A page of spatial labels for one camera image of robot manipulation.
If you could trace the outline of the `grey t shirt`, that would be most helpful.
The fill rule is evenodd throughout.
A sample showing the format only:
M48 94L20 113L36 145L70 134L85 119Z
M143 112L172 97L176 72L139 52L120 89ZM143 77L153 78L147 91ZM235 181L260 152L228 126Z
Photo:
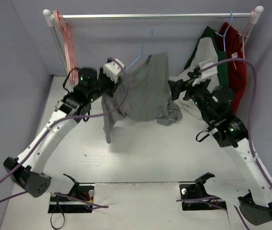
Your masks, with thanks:
M107 143L111 143L111 130L115 123L126 117L137 122L156 120L163 126L182 120L182 112L170 96L166 52L149 55L144 63L127 76L129 83L121 83L112 97L102 96L103 112L111 112L103 118Z

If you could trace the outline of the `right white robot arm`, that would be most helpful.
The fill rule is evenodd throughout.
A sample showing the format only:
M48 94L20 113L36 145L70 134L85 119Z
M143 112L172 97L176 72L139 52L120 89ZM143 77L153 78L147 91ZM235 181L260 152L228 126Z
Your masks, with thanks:
M231 108L235 98L227 87L217 86L208 90L209 80L192 85L194 79L169 80L171 97L192 100L208 125L207 136L212 136L221 150L235 163L242 174L247 188L240 188L218 179L213 173L205 173L187 189L186 198L202 201L218 197L234 205L252 225L272 221L272 178L261 165L258 154L250 147L248 130Z

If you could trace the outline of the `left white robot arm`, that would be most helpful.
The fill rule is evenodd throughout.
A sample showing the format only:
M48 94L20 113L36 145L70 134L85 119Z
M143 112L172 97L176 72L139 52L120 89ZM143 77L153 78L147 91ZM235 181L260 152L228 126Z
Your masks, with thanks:
M44 173L49 158L81 121L92 118L91 104L101 96L113 95L122 82L124 69L115 63L105 64L99 71L76 69L78 84L57 103L45 127L17 157L8 157L3 166L9 177L32 197L44 193L61 193L67 201L78 197L79 183L71 176L50 176Z

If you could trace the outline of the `light blue wire hanger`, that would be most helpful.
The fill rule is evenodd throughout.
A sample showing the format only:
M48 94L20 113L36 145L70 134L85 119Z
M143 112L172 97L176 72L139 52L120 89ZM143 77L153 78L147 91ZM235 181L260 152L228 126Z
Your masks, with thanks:
M143 37L142 37L142 43L141 43L141 49L140 49L140 53L139 53L139 55L137 56L137 58L134 60L134 61L132 61L132 63L128 66L128 67L126 67L126 71L128 71L141 57L144 57L144 56L149 56L149 54L145 54L144 53L144 44L145 44L145 42L146 42L146 40L147 40L147 38L148 37L152 37L153 36L153 29L149 29L149 30L147 30L145 33L144 33L144 35L143 35Z

